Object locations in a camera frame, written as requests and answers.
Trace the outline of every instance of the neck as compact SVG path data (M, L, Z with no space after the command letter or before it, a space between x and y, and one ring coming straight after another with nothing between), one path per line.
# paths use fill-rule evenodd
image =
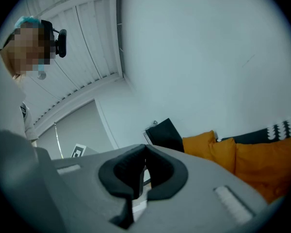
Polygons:
M6 45L2 50L0 50L1 58L5 64L6 69L9 71L12 77L16 75L16 72L11 64L8 52L8 45Z

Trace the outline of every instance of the corrugated metal ceiling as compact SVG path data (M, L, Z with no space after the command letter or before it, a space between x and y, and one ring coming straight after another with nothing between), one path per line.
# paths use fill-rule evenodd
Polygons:
M21 0L0 31L0 47L21 16L40 16L68 0ZM117 72L109 0L92 0L53 15L57 30L67 30L67 55L56 56L47 78L26 77L24 101L37 122L47 111L75 91Z

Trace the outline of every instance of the orange pillow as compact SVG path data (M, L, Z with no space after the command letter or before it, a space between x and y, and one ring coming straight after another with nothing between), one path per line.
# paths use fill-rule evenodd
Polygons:
M214 132L183 138L184 152L214 161L231 173L235 171L236 144L233 138L216 143Z
M235 175L268 202L285 195L291 184L291 138L261 144L236 144Z

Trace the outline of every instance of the wall scratch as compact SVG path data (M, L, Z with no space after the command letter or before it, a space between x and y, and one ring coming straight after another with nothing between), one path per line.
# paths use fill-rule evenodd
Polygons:
M247 60L247 62L245 64L243 64L242 67L244 67L254 56L256 56L255 54L251 56L251 58L249 60Z

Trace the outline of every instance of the ceiling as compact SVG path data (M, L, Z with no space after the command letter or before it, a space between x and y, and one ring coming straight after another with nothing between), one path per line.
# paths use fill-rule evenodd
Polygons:
M45 80L26 77L25 103L33 121L74 92L119 73L122 76L116 32L116 0L21 0L0 30L0 47L21 16L48 20L67 30L67 55L58 55Z

